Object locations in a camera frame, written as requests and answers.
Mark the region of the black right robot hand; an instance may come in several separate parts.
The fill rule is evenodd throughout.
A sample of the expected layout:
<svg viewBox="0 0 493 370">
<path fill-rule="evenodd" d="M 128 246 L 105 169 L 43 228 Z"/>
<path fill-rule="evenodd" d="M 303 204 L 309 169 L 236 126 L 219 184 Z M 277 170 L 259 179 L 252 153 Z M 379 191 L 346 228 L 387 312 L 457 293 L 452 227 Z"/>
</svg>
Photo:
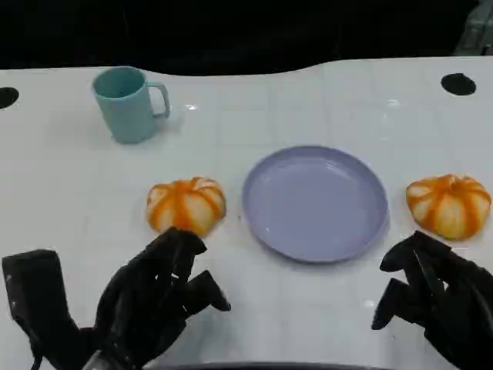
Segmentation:
<svg viewBox="0 0 493 370">
<path fill-rule="evenodd" d="M 415 231 L 383 257 L 390 279 L 374 312 L 372 329 L 394 317 L 424 329 L 430 344 L 459 369 L 492 367 L 492 275 L 447 244 Z"/>
</svg>

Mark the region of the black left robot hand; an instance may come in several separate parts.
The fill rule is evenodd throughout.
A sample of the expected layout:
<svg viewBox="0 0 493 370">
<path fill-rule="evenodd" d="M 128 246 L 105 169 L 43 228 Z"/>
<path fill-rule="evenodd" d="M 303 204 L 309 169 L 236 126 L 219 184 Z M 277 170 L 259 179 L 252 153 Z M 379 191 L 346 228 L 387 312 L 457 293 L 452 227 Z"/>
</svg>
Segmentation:
<svg viewBox="0 0 493 370">
<path fill-rule="evenodd" d="M 188 318 L 231 305 L 209 271 L 191 275 L 206 252 L 191 231 L 171 227 L 113 276 L 99 299 L 95 332 L 102 353 L 121 369 L 141 369 L 182 334 Z"/>
</svg>

